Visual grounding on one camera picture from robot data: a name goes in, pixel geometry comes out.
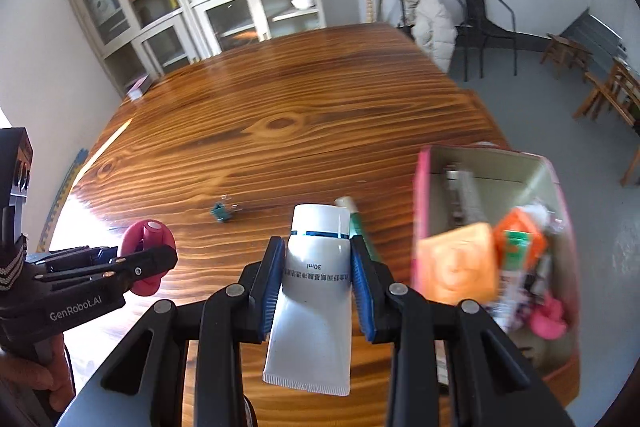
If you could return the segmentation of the person's left hand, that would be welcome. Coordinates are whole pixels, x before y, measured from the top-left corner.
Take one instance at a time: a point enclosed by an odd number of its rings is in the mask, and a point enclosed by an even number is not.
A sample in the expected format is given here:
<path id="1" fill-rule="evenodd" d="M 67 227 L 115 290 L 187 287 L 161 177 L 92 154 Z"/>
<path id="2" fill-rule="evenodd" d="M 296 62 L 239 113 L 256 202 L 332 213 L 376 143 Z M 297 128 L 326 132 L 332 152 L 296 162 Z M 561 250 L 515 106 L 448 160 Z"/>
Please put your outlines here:
<path id="1" fill-rule="evenodd" d="M 50 406 L 53 410 L 62 413 L 75 396 L 72 372 L 66 358 L 62 334 L 51 338 L 51 349 L 52 360 L 46 366 L 1 350 L 1 377 L 14 384 L 25 385 L 35 390 L 50 391 Z"/>

